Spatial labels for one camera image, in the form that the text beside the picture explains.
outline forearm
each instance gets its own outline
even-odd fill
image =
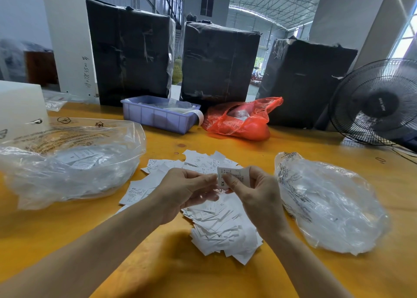
[[[291,230],[268,233],[265,240],[279,258],[300,298],[352,298]]]
[[[159,226],[162,212],[145,198],[1,284],[0,296],[89,297]]]

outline electric fan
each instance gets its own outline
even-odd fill
[[[417,152],[417,61],[393,58],[356,69],[340,82],[328,113],[336,130],[356,142]]]

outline plastic bin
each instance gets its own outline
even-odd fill
[[[124,119],[175,133],[187,133],[198,119],[195,113],[178,113],[148,105],[167,100],[149,95],[121,100]],[[194,103],[193,105],[195,109],[200,109],[200,105]]]

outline black plastic wrapping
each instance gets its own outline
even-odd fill
[[[312,128],[357,52],[294,37],[275,39],[258,97],[283,97],[284,103],[269,114],[269,124]]]
[[[174,69],[174,20],[99,0],[86,4],[100,104],[166,97]]]
[[[259,32],[186,22],[183,99],[203,108],[245,101],[260,37]]]

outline yellow table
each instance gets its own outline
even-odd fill
[[[122,119],[120,108],[69,103],[51,116]],[[370,253],[354,257],[326,250],[314,253],[356,297],[417,297],[417,166],[388,150],[341,146],[337,133],[276,128],[265,142],[205,132],[186,135],[144,127],[149,158],[182,159],[181,153],[225,154],[243,166],[274,171],[278,152],[351,169],[377,191],[392,219],[392,230]],[[132,180],[145,174],[138,168]],[[39,211],[16,211],[17,197],[0,185],[0,281],[91,230],[119,208],[129,183],[98,200],[55,203]],[[301,237],[294,222],[294,231]],[[191,223],[178,215],[159,227],[97,289],[93,297],[297,297],[279,260],[262,245],[246,266],[224,254],[203,254],[191,243]]]

